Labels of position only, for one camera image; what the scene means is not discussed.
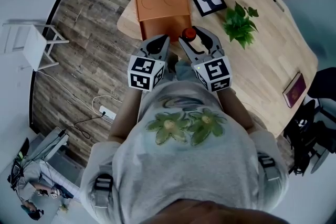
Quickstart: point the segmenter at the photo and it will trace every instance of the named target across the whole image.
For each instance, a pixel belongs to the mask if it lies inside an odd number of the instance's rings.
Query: orange box
[[[178,41],[185,28],[191,27],[189,0],[135,0],[142,40],[167,34]]]

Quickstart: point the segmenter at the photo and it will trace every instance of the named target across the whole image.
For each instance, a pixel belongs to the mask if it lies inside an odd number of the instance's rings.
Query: wooden floor
[[[57,79],[87,106],[98,95],[123,100],[128,88],[127,67],[131,54],[140,44],[117,30],[117,21],[130,0],[62,0],[53,24],[70,40],[55,46],[51,56],[60,64],[43,70]],[[94,109],[101,105],[117,113],[120,103],[110,97],[95,99]],[[36,74],[33,95],[33,124],[47,135],[55,126],[62,129],[77,121],[96,116],[73,98],[52,78]],[[94,143],[105,141],[111,124],[102,120],[80,123],[90,139],[76,129],[69,129],[67,153],[85,165]]]

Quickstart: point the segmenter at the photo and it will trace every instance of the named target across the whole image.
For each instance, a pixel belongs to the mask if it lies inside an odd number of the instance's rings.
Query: white cable
[[[112,99],[114,99],[114,100],[116,100],[116,101],[118,101],[118,102],[120,102],[120,103],[122,103],[120,100],[118,100],[118,99],[116,99],[116,98],[114,98],[114,97],[112,97],[112,96],[110,96],[110,95],[100,95],[100,96],[96,96],[96,97],[94,97],[93,99],[92,99],[92,108],[90,108],[87,104],[85,104],[82,100],[80,100],[78,97],[76,97],[73,93],[71,93],[66,87],[64,87],[63,86],[63,84],[62,83],[60,83],[57,79],[55,79],[54,77],[52,77],[52,76],[50,76],[50,75],[48,75],[48,74],[45,74],[45,73],[43,73],[43,72],[41,72],[41,71],[37,71],[37,72],[39,72],[39,73],[41,73],[41,74],[43,74],[43,75],[45,75],[45,76],[47,76],[47,77],[50,77],[50,78],[52,78],[53,80],[55,80],[58,84],[60,84],[72,97],[74,97],[75,99],[77,99],[79,102],[81,102],[83,105],[85,105],[89,110],[91,110],[94,114],[96,114],[96,115],[98,115],[98,116],[102,116],[102,114],[99,114],[99,113],[97,113],[95,110],[94,110],[94,108],[93,108],[93,101],[96,99],[96,98],[98,98],[98,97],[111,97]],[[108,123],[111,123],[110,121],[108,121],[107,119],[105,119],[104,117],[102,117],[102,119],[103,120],[105,120],[105,121],[107,121]]]

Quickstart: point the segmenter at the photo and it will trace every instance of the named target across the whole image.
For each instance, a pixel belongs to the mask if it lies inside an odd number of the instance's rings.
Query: red book
[[[287,105],[292,108],[298,101],[304,90],[306,89],[306,84],[302,73],[297,73],[294,79],[289,83],[285,91],[282,93],[285,97]]]

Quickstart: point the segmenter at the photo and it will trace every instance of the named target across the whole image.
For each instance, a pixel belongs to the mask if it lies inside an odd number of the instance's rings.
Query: wooden table
[[[225,11],[201,17],[190,0],[192,23],[219,37],[233,70],[232,88],[246,109],[259,117],[267,129],[278,136],[304,99],[317,71],[317,58],[282,0],[224,1],[232,8],[237,1],[243,6],[258,9],[259,17],[253,18],[253,22],[259,32],[253,32],[255,42],[250,47],[244,50],[237,41],[229,42],[229,37],[222,28]],[[131,0],[121,15],[118,29],[130,37],[141,39],[134,0]],[[171,49],[180,57],[185,57],[178,44],[172,45]],[[196,44],[195,49],[201,51],[204,48],[201,44]],[[303,73],[307,89],[290,109],[282,92],[299,71]]]

